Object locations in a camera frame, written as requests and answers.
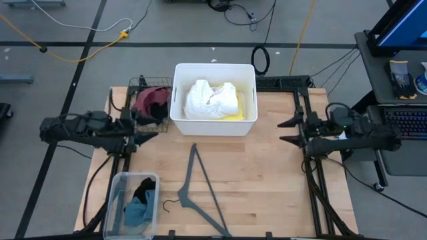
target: keyboard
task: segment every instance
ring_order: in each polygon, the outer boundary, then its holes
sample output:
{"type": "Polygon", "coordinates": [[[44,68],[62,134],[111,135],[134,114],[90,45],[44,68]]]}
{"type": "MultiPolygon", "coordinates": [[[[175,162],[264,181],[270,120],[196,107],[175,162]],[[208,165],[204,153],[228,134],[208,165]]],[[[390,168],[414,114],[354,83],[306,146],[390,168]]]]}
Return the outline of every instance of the keyboard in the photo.
{"type": "Polygon", "coordinates": [[[384,118],[402,139],[427,139],[427,109],[384,108],[384,118]]]}
{"type": "Polygon", "coordinates": [[[256,91],[289,91],[309,85],[310,76],[308,75],[256,78],[256,91]]]}

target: dark red cloth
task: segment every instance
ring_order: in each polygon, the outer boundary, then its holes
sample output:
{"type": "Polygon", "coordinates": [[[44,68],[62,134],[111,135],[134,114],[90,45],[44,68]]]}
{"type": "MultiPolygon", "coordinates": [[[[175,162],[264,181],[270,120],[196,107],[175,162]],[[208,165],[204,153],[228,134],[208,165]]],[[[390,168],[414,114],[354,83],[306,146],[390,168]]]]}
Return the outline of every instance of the dark red cloth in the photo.
{"type": "Polygon", "coordinates": [[[143,117],[151,116],[151,106],[154,103],[164,105],[169,99],[170,87],[150,87],[141,93],[136,98],[132,109],[137,109],[143,117]]]}

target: computer monitor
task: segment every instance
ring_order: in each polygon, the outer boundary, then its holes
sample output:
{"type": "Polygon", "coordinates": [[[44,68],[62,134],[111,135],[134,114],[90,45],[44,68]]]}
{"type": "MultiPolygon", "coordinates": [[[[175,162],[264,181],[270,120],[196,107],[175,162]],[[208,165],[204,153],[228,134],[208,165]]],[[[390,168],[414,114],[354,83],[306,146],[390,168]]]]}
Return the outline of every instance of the computer monitor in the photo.
{"type": "Polygon", "coordinates": [[[427,0],[397,0],[367,34],[375,57],[427,50],[427,0]]]}

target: white cable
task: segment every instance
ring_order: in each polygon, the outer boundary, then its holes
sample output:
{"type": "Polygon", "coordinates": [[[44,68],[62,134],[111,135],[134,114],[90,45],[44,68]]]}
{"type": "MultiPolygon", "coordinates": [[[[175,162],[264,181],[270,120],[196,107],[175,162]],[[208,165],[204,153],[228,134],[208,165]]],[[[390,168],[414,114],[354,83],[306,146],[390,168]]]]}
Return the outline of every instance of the white cable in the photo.
{"type": "Polygon", "coordinates": [[[107,29],[93,29],[91,27],[82,27],[82,26],[68,25],[68,24],[61,23],[58,20],[54,19],[52,16],[50,16],[50,14],[48,14],[45,10],[43,10],[34,0],[31,0],[31,1],[34,3],[34,5],[38,9],[40,9],[40,11],[44,12],[44,14],[46,14],[46,16],[50,17],[50,19],[52,19],[54,22],[56,22],[59,25],[64,26],[64,27],[74,27],[74,28],[77,28],[77,29],[89,29],[89,30],[93,30],[93,31],[101,31],[102,32],[102,31],[109,31],[110,29],[112,29],[113,27],[115,27],[117,24],[119,24],[122,21],[129,21],[131,24],[129,25],[129,27],[127,27],[127,29],[124,29],[124,31],[127,32],[127,31],[129,31],[132,28],[132,25],[133,25],[133,21],[131,19],[128,19],[128,18],[120,19],[119,21],[115,22],[111,27],[109,27],[107,29]]]}

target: wire basket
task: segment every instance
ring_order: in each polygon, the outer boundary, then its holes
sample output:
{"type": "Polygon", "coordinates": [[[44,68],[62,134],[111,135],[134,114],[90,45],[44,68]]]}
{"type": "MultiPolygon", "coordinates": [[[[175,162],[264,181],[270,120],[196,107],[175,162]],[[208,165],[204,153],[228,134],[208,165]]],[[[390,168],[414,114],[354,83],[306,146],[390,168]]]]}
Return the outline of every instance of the wire basket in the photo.
{"type": "MultiPolygon", "coordinates": [[[[126,107],[131,109],[137,99],[138,94],[150,87],[169,87],[170,91],[172,91],[172,79],[169,77],[144,77],[142,75],[139,77],[132,77],[129,80],[127,89],[126,107]]],[[[167,128],[169,127],[170,109],[171,96],[169,96],[169,99],[167,100],[167,117],[163,118],[163,121],[159,125],[152,123],[142,126],[135,122],[135,131],[167,133],[167,128]]]]}

